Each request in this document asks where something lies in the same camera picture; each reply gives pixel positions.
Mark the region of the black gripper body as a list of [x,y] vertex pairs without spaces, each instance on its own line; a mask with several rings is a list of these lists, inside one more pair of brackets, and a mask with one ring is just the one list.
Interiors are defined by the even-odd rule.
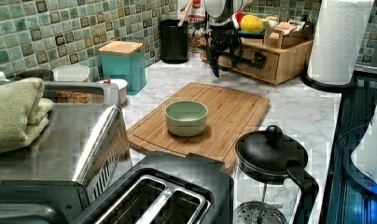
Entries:
[[219,77],[219,57],[224,56],[231,60],[231,66],[235,67],[243,55],[241,37],[232,22],[221,26],[210,26],[210,32],[205,36],[205,52],[207,62],[216,77]]

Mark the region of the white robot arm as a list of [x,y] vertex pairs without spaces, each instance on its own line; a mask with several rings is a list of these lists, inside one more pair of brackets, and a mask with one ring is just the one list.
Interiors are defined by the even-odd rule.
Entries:
[[219,57],[231,60],[235,66],[243,55],[242,40],[232,21],[233,15],[241,12],[253,0],[204,0],[205,9],[205,53],[216,77],[221,66]]

